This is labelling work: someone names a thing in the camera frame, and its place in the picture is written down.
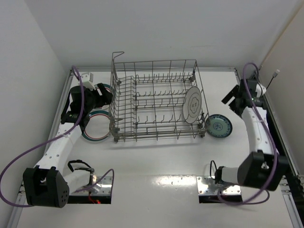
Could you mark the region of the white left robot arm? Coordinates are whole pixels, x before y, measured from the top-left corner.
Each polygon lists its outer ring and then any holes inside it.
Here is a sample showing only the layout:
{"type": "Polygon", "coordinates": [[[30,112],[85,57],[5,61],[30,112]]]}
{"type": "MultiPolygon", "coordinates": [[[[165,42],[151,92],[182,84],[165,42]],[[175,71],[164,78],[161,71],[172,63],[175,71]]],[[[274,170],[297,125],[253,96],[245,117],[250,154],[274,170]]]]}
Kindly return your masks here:
{"type": "Polygon", "coordinates": [[[35,167],[26,168],[23,173],[29,206],[62,208],[71,193],[92,192],[98,185],[100,180],[96,180],[90,165],[85,163],[84,167],[73,168],[72,163],[82,163],[82,160],[67,159],[85,132],[92,111],[109,105],[112,97],[102,83],[92,88],[77,85],[70,89],[56,138],[35,167]]]}

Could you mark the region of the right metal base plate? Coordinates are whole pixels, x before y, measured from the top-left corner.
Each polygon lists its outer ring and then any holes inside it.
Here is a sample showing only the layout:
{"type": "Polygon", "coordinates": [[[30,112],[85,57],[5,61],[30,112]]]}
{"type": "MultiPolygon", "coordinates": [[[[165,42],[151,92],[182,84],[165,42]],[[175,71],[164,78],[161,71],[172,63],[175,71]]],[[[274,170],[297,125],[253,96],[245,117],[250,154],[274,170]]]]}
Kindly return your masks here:
{"type": "Polygon", "coordinates": [[[199,196],[217,196],[221,195],[241,195],[241,189],[238,185],[218,185],[210,176],[197,176],[197,188],[199,196]]]}

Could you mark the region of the near green red rimmed plate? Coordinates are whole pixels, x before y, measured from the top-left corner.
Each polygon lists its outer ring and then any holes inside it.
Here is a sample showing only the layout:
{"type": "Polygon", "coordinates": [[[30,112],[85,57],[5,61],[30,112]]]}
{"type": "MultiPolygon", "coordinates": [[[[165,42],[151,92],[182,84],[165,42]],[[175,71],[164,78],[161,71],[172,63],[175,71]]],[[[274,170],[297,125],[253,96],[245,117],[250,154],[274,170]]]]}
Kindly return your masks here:
{"type": "Polygon", "coordinates": [[[95,110],[89,114],[89,123],[86,126],[82,137],[93,143],[107,139],[111,133],[109,131],[109,113],[105,110],[95,110]]]}

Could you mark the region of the metal base plate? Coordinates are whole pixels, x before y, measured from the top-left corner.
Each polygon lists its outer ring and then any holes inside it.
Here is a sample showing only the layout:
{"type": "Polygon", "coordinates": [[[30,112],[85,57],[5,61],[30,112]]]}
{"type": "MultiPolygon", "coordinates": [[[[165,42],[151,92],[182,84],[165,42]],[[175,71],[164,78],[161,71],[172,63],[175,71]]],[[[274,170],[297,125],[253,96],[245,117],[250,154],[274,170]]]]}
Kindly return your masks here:
{"type": "Polygon", "coordinates": [[[210,176],[197,176],[197,188],[199,196],[217,196],[221,195],[241,195],[241,189],[238,185],[218,185],[210,176]]]}
{"type": "Polygon", "coordinates": [[[95,186],[89,190],[81,190],[79,192],[70,193],[71,196],[88,195],[91,193],[93,196],[109,196],[112,190],[112,176],[105,176],[95,186]]]}

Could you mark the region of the teal blue patterned plate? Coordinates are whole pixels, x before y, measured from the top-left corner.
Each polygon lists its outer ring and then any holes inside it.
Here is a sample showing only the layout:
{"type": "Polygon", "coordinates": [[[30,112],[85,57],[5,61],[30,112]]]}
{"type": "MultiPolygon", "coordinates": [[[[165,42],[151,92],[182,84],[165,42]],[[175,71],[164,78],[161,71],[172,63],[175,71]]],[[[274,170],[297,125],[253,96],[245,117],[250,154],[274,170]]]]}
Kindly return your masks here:
{"type": "Polygon", "coordinates": [[[231,121],[224,115],[213,114],[206,120],[207,133],[215,138],[229,137],[233,131],[231,121]]]}

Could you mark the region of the far green red rimmed plate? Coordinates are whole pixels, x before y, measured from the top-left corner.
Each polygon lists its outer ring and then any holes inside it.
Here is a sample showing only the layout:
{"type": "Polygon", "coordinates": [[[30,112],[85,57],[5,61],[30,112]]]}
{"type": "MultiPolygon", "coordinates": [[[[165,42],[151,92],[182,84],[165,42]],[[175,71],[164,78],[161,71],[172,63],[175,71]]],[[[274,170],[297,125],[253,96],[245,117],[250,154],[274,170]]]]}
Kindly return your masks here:
{"type": "MultiPolygon", "coordinates": [[[[103,86],[104,86],[105,90],[106,90],[108,93],[113,94],[113,93],[112,93],[112,88],[111,88],[110,85],[103,83],[103,86]]],[[[95,94],[95,95],[96,95],[96,94],[98,94],[98,95],[103,95],[103,94],[104,94],[104,93],[100,90],[98,84],[95,84],[95,89],[92,91],[92,93],[95,94]]]]}

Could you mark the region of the white plate with grey pattern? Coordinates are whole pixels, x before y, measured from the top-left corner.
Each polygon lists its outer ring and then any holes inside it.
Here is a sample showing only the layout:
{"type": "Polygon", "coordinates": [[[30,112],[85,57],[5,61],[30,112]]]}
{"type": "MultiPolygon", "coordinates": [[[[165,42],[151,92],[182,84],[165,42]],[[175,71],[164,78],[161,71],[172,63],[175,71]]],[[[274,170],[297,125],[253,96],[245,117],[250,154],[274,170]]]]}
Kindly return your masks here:
{"type": "Polygon", "coordinates": [[[202,97],[200,89],[193,86],[187,91],[182,106],[182,114],[186,123],[192,124],[197,120],[201,105],[202,97]]]}

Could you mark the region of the green red rimmed plate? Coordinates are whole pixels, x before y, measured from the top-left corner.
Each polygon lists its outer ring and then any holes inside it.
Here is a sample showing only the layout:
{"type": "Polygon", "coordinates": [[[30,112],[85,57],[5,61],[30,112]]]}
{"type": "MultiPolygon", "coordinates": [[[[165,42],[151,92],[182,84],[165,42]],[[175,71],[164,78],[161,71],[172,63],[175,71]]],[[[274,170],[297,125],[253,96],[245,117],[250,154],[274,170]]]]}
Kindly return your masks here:
{"type": "MultiPolygon", "coordinates": [[[[111,88],[110,85],[103,83],[103,86],[104,86],[105,90],[106,90],[108,93],[113,94],[113,93],[112,93],[112,88],[111,88]]],[[[95,94],[95,95],[96,95],[96,94],[98,94],[98,95],[103,95],[103,94],[104,94],[104,93],[100,90],[98,84],[95,84],[95,89],[92,91],[92,93],[95,94]]]]}
{"type": "Polygon", "coordinates": [[[93,143],[107,139],[111,133],[109,131],[109,113],[105,110],[95,110],[89,114],[89,123],[86,126],[82,137],[93,143]]]}

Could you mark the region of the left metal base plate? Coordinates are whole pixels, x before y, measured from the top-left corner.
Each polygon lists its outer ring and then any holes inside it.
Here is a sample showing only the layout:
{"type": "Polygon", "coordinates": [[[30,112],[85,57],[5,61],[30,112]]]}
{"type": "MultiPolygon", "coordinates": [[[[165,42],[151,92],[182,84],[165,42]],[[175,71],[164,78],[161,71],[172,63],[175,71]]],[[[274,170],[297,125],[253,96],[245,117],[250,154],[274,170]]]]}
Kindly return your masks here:
{"type": "Polygon", "coordinates": [[[109,196],[112,190],[112,176],[105,176],[95,186],[89,190],[81,190],[79,192],[70,193],[71,196],[88,195],[91,193],[93,196],[109,196]]]}

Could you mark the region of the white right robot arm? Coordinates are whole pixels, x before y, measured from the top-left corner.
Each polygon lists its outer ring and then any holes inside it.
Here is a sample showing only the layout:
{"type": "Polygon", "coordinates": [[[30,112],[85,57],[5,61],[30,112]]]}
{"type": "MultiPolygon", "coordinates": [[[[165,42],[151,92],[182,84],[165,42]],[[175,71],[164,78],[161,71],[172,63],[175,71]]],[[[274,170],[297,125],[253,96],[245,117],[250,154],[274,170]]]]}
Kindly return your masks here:
{"type": "Polygon", "coordinates": [[[254,79],[242,79],[223,99],[245,123],[249,155],[234,168],[220,166],[215,172],[216,184],[236,184],[242,187],[275,191],[289,163],[279,155],[271,142],[264,99],[266,88],[254,79]]]}

